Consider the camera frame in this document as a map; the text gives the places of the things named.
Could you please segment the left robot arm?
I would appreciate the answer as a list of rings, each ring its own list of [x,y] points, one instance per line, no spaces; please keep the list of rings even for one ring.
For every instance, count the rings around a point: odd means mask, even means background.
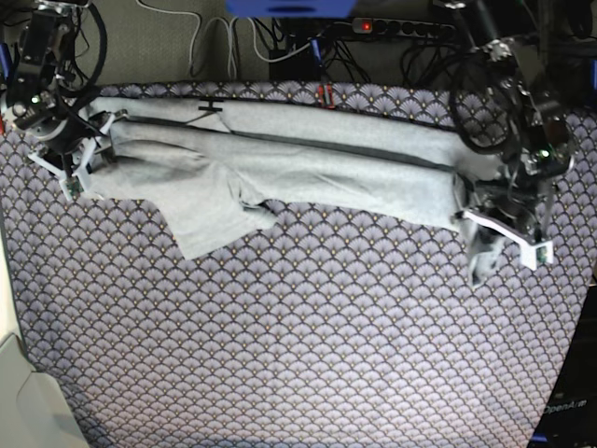
[[[576,142],[562,103],[542,64],[540,28],[523,1],[446,1],[463,35],[448,97],[455,131],[479,156],[498,166],[490,175],[457,174],[454,195],[468,245],[473,280],[495,268],[506,242],[519,248],[531,270],[554,259],[547,237],[557,178],[575,163]],[[503,117],[503,134],[483,144],[459,109],[465,78],[484,76],[490,99]]]

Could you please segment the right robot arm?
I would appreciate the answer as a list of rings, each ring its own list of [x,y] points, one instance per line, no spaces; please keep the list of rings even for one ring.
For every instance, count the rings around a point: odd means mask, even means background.
[[[99,34],[90,75],[76,64],[85,12]],[[28,158],[58,180],[69,201],[90,191],[97,156],[112,159],[109,131],[126,115],[123,110],[90,110],[99,95],[107,44],[104,20],[92,2],[37,1],[15,47],[1,46],[1,127],[30,134],[42,144]]]

